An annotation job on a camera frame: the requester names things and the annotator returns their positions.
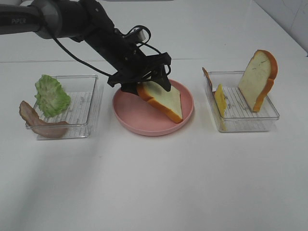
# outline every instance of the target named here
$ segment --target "green lettuce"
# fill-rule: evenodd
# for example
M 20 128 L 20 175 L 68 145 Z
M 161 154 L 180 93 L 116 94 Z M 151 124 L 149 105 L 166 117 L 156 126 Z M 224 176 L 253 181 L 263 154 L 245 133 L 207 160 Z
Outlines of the green lettuce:
M 71 97 L 63 90 L 60 82 L 49 75 L 42 75 L 35 87 L 38 91 L 35 95 L 37 105 L 46 117 L 60 114 L 71 103 Z

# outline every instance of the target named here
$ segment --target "white table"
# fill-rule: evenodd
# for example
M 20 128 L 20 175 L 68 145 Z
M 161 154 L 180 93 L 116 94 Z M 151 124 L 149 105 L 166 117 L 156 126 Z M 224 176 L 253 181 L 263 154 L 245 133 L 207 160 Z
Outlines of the white table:
M 202 66 L 242 70 L 247 60 L 174 60 L 170 78 L 195 102 L 182 129 L 127 131 L 106 85 L 97 134 L 57 141 L 25 129 L 20 101 L 33 105 L 42 73 L 93 72 L 76 62 L 0 64 L 0 230 L 307 230 L 307 62 L 277 62 L 269 95 L 281 119 L 270 132 L 219 133 L 205 96 Z
M 150 44 L 173 59 L 250 59 L 257 49 L 275 57 L 307 55 L 253 0 L 100 3 L 123 33 L 135 25 L 147 26 Z M 85 42 L 60 41 L 81 59 L 102 60 Z M 72 60 L 52 40 L 34 33 L 0 36 L 0 50 L 0 62 Z

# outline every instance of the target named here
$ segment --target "toast slice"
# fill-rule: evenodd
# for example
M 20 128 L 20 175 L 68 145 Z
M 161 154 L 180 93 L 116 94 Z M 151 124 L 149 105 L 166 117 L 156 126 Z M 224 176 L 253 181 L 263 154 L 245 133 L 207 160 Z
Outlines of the toast slice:
M 159 84 L 148 81 L 137 85 L 138 95 L 154 108 L 166 114 L 173 122 L 183 121 L 180 91 L 171 86 L 165 91 Z
M 278 66 L 274 56 L 268 51 L 257 50 L 238 84 L 251 111 L 260 111 L 264 98 L 274 85 L 277 73 Z

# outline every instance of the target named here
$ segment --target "plastic tray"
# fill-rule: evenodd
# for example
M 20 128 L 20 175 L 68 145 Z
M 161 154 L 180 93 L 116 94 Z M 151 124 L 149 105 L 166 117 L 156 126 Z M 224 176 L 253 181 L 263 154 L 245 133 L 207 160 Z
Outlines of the plastic tray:
M 268 96 L 265 97 L 259 112 L 251 112 L 237 87 L 243 73 L 244 71 L 206 72 L 204 70 L 205 91 L 217 129 L 220 132 L 269 131 L 280 115 Z M 218 110 L 213 93 L 219 84 L 222 85 L 227 103 L 224 117 Z
M 54 117 L 45 117 L 35 103 L 34 109 L 40 119 L 45 122 L 66 121 L 68 125 L 44 125 L 29 126 L 27 129 L 57 129 L 67 128 L 67 132 L 61 139 L 88 137 L 96 127 L 100 112 L 100 104 L 103 89 L 98 89 L 97 75 L 89 76 L 55 76 L 62 85 L 65 92 L 71 97 L 69 107 L 61 114 Z M 37 140 L 49 140 L 50 138 L 37 136 Z

